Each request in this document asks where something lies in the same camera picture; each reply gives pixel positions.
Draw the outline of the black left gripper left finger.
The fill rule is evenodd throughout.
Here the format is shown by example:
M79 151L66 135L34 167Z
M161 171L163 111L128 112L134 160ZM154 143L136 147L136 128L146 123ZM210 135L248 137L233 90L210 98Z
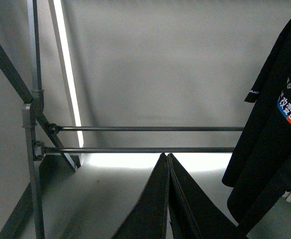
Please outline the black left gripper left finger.
M114 239L164 239L167 230L170 169L162 153L132 211Z

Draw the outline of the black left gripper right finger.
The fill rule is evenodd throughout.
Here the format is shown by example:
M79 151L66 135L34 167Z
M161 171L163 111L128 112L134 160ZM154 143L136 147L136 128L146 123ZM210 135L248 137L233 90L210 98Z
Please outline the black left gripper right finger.
M170 168L169 211L175 239L245 239L218 209L173 154Z

